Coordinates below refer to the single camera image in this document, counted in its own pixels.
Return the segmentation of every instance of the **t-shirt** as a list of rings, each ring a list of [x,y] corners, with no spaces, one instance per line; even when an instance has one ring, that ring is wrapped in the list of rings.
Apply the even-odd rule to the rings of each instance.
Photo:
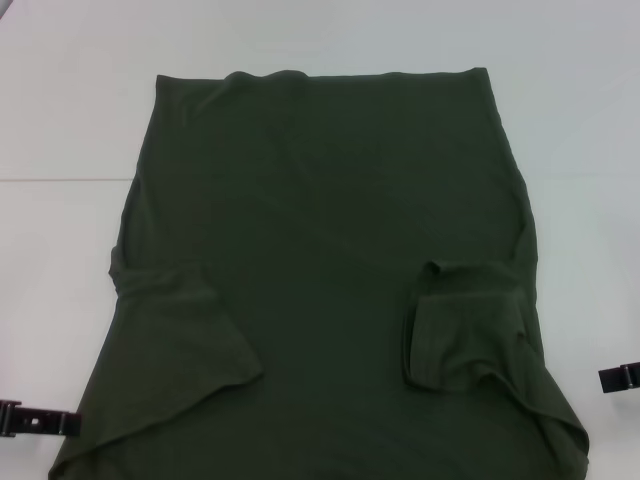
[[[583,479],[484,69],[159,76],[50,478]]]

